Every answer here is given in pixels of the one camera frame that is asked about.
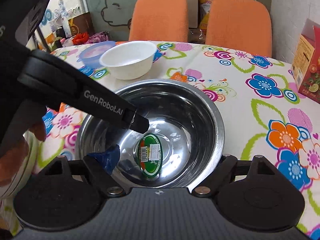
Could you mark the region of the person's left hand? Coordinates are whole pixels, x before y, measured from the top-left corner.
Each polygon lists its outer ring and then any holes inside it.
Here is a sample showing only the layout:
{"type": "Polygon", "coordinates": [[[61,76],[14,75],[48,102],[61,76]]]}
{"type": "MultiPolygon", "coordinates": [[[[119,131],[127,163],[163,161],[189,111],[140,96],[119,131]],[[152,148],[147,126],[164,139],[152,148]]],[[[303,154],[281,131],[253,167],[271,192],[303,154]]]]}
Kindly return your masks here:
{"type": "MultiPolygon", "coordinates": [[[[29,128],[29,131],[31,131],[39,141],[45,141],[47,134],[43,121],[33,124],[33,126],[29,128]]],[[[24,137],[22,137],[13,148],[1,157],[1,186],[8,185],[11,182],[12,176],[19,171],[28,152],[28,143],[24,137]]]]}

